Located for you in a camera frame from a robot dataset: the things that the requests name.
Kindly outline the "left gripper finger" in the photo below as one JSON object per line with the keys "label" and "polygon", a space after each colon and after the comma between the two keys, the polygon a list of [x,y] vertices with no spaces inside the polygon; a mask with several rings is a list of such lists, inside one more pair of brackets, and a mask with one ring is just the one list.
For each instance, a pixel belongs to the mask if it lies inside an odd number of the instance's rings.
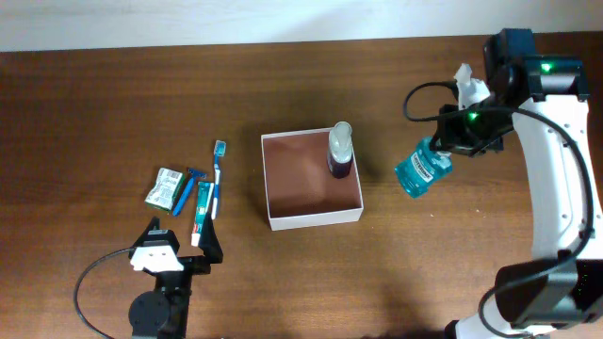
{"label": "left gripper finger", "polygon": [[142,234],[137,238],[137,240],[133,243],[133,245],[131,246],[131,249],[135,249],[137,247],[140,247],[143,242],[147,239],[149,232],[150,231],[155,231],[159,229],[159,218],[158,217],[152,217],[151,221],[149,222],[148,226],[145,228],[145,230],[142,232]]}
{"label": "left gripper finger", "polygon": [[221,264],[223,261],[223,251],[210,215],[204,216],[203,225],[199,228],[198,234],[199,241],[197,247],[203,251],[204,257],[211,264]]}

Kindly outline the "blue Listerine mouthwash bottle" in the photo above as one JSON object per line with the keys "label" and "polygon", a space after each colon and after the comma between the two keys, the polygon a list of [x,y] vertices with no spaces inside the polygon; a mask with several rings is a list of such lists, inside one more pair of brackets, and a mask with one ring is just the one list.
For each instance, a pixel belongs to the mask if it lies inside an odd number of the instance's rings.
{"label": "blue Listerine mouthwash bottle", "polygon": [[431,142],[432,137],[422,138],[416,149],[395,167],[399,184],[414,199],[453,170],[450,153],[433,151]]}

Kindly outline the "dark purple pump bottle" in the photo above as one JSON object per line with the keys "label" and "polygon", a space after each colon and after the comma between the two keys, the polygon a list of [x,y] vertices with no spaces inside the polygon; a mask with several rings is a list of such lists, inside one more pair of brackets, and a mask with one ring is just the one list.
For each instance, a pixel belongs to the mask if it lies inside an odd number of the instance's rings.
{"label": "dark purple pump bottle", "polygon": [[350,174],[353,160],[352,128],[346,121],[338,122],[329,132],[327,164],[336,179]]}

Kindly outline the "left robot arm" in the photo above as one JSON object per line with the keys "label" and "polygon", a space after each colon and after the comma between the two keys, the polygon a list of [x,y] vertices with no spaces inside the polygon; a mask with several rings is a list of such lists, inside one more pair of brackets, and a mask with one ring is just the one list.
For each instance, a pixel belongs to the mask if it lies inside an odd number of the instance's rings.
{"label": "left robot arm", "polygon": [[213,219],[204,218],[199,232],[201,255],[179,257],[180,244],[172,230],[151,219],[128,253],[130,264],[155,278],[155,287],[132,301],[128,318],[134,338],[184,338],[187,335],[192,278],[208,275],[223,261]]}

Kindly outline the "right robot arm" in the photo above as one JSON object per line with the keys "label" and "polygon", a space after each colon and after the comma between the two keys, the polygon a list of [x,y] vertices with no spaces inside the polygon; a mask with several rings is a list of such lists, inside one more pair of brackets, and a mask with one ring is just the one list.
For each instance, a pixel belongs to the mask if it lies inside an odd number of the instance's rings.
{"label": "right robot arm", "polygon": [[582,62],[537,52],[528,29],[505,28],[483,47],[486,77],[463,65],[448,82],[429,142],[468,157],[516,132],[530,186],[532,257],[501,268],[478,311],[450,322],[447,338],[546,338],[602,316],[602,208],[587,137]]}

